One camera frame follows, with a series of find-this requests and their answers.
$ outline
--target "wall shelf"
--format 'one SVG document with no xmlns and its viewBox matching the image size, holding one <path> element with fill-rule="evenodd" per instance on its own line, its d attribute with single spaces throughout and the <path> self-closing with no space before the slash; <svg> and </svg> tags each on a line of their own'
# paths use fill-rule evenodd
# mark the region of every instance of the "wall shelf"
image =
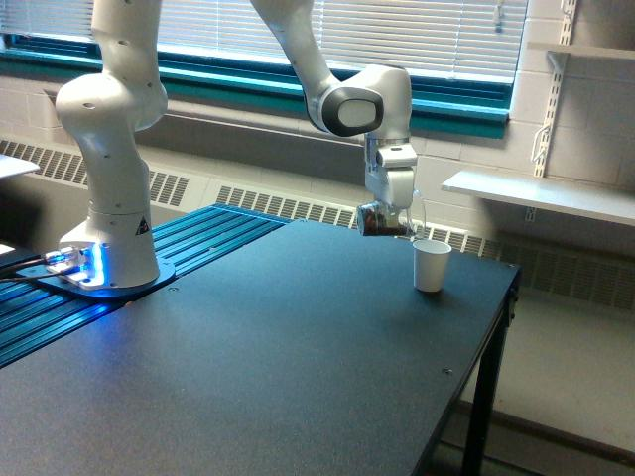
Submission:
<svg viewBox="0 0 635 476">
<path fill-rule="evenodd" d="M 7 157 L 0 154 L 0 179 L 28 174 L 38 171 L 40 168 L 32 162 Z"/>
<path fill-rule="evenodd" d="M 555 178 L 462 171 L 443 190 L 635 226 L 635 192 Z"/>
<path fill-rule="evenodd" d="M 617 50 L 614 48 L 582 47 L 576 45 L 559 45 L 557 43 L 529 42 L 530 50 L 544 50 L 553 54 L 571 55 L 573 57 L 595 58 L 605 60 L 635 60 L 635 51 Z"/>
</svg>

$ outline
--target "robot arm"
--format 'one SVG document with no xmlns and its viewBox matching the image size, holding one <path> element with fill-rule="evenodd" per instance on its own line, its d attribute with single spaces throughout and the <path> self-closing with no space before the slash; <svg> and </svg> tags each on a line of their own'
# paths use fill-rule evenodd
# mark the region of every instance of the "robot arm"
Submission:
<svg viewBox="0 0 635 476">
<path fill-rule="evenodd" d="M 157 37 L 161 0 L 95 0 L 92 31 L 103 72 L 66 84 L 56 108 L 77 140 L 88 175 L 88 217 L 62 238 L 61 247 L 90 250 L 65 278 L 86 290 L 134 288 L 159 276 L 150 227 L 148 167 L 134 133 L 167 110 L 159 80 Z"/>
<path fill-rule="evenodd" d="M 376 201 L 358 208 L 362 234 L 406 235 L 400 215 L 413 201 L 417 153 L 410 144 L 412 90 L 401 68 L 371 65 L 347 81 L 326 65 L 311 26 L 314 0 L 251 0 L 302 83 L 311 121 L 341 137 L 365 134 L 366 188 Z"/>
</svg>

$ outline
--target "extrusion rail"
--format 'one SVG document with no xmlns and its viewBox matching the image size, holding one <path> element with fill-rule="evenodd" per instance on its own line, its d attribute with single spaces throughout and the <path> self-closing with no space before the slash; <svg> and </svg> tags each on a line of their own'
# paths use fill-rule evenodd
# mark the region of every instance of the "extrusion rail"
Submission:
<svg viewBox="0 0 635 476">
<path fill-rule="evenodd" d="M 160 259 L 177 278 L 280 228 L 289 220 L 226 205 L 195 211 L 156 227 Z M 0 368 L 123 306 L 56 293 L 37 284 L 0 285 Z"/>
</svg>

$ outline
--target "metal bracket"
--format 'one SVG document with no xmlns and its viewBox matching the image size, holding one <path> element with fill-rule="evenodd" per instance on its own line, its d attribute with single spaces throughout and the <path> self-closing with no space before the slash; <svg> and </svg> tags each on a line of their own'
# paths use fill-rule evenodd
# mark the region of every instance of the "metal bracket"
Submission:
<svg viewBox="0 0 635 476">
<path fill-rule="evenodd" d="M 565 74 L 567 59 L 569 58 L 568 53 L 547 52 L 547 58 L 554 67 L 556 74 Z"/>
<path fill-rule="evenodd" d="M 534 223 L 536 221 L 536 208 L 528 206 L 525 209 L 525 221 L 528 223 Z"/>
<path fill-rule="evenodd" d="M 572 42 L 573 25 L 575 20 L 575 12 L 577 10 L 577 0 L 562 0 L 561 9 L 565 15 L 563 28 L 560 36 L 560 45 L 570 45 Z M 552 78 L 552 86 L 547 103 L 547 112 L 545 114 L 545 122 L 543 127 L 534 136 L 534 148 L 532 150 L 531 160 L 535 165 L 534 177 L 543 178 L 547 168 L 547 160 L 553 138 L 553 132 L 556 126 L 556 116 L 558 114 L 558 106 L 560 104 L 560 96 L 562 91 L 563 79 L 567 69 L 567 60 L 569 55 L 566 53 L 547 52 L 547 58 L 554 67 L 554 75 Z M 529 212 L 528 216 L 533 221 L 536 212 Z"/>
</svg>

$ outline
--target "paper cup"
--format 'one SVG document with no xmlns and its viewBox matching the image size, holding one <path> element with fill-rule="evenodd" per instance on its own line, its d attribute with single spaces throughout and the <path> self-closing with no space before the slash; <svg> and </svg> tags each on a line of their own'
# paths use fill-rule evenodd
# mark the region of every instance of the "paper cup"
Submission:
<svg viewBox="0 0 635 476">
<path fill-rule="evenodd" d="M 444 286 L 445 268 L 452 247 L 437 240 L 417 240 L 415 249 L 415 288 L 436 293 Z"/>
</svg>

